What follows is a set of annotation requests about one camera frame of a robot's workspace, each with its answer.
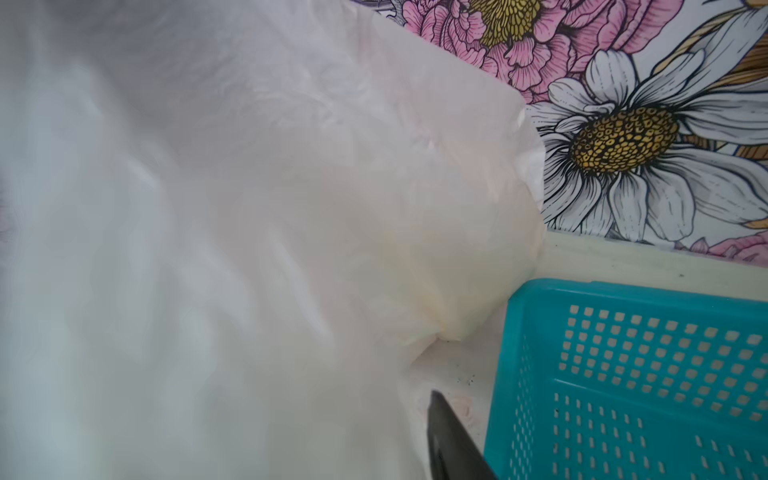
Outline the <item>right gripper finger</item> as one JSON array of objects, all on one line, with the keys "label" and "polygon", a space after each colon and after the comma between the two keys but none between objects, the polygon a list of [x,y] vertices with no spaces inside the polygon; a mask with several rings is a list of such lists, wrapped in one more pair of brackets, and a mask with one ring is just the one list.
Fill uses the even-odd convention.
[{"label": "right gripper finger", "polygon": [[427,410],[427,443],[434,480],[496,480],[444,395],[433,390]]}]

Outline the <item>teal plastic basket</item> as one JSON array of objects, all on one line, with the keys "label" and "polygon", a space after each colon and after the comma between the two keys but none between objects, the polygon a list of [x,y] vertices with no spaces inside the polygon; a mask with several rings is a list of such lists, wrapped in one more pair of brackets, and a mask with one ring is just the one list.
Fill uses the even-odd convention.
[{"label": "teal plastic basket", "polygon": [[509,300],[485,458],[500,479],[763,479],[763,302],[540,279]]}]

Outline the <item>white plastic bag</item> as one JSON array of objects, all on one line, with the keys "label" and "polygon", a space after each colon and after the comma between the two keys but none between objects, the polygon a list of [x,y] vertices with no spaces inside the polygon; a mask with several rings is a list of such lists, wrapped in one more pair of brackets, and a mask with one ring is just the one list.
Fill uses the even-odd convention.
[{"label": "white plastic bag", "polygon": [[424,479],[532,273],[521,96],[349,1],[1,5],[1,475]]}]

